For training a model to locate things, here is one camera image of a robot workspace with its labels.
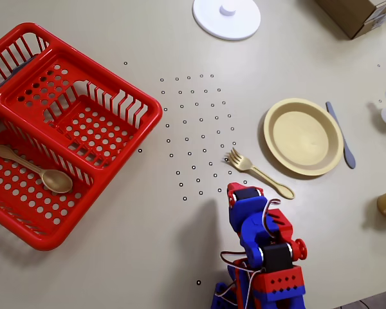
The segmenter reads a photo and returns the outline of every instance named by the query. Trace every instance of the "wire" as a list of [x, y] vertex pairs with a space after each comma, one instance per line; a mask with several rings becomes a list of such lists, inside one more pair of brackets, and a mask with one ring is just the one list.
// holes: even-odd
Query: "wire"
[[270, 204], [273, 204], [273, 205], [280, 205], [280, 200], [278, 198], [274, 198], [272, 200], [270, 200], [268, 202], [268, 204], [265, 206], [265, 208], [263, 209], [263, 214], [262, 214], [262, 222], [263, 222], [263, 227], [264, 229], [266, 230], [266, 232], [269, 234], [269, 236], [271, 238], [276, 238], [276, 236], [269, 230], [268, 228], [268, 222], [267, 222], [267, 214], [268, 214], [268, 210], [269, 210], [269, 206]]
[[361, 302], [362, 304], [364, 304], [366, 306], [367, 309], [370, 309], [369, 306], [367, 306], [363, 301], [359, 301]]

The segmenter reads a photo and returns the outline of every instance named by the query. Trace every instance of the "fork handle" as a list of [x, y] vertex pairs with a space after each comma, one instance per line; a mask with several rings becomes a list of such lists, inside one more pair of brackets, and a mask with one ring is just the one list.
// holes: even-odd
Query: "fork handle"
[[292, 200], [295, 198], [295, 193], [289, 187], [286, 187], [285, 185], [282, 185], [281, 183], [278, 183], [275, 180], [271, 179], [268, 175], [264, 174], [256, 166], [253, 166], [252, 170], [264, 180], [266, 180], [284, 198], [287, 198], [288, 200]]

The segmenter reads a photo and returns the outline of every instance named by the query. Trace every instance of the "cardboard box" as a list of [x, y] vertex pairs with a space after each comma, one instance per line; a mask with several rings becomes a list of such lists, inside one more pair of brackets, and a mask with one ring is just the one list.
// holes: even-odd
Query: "cardboard box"
[[378, 28], [386, 21], [386, 0], [316, 1], [351, 39]]

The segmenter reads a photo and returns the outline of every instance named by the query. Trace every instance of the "plate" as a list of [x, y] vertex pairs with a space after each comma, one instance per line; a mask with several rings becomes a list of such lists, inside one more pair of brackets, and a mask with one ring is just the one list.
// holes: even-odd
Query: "plate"
[[280, 101], [269, 110], [264, 137], [281, 164], [307, 176], [327, 173], [343, 155], [338, 124], [326, 110], [302, 98]]

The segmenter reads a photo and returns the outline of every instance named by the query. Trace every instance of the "spoon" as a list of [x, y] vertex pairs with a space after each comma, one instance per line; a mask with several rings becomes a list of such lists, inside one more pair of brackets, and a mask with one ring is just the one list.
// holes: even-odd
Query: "spoon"
[[73, 188], [73, 181], [67, 174], [56, 169], [41, 169], [20, 156], [17, 156], [14, 151], [7, 146], [0, 145], [0, 157], [20, 163], [24, 167], [39, 174], [44, 185], [53, 192], [67, 193]]

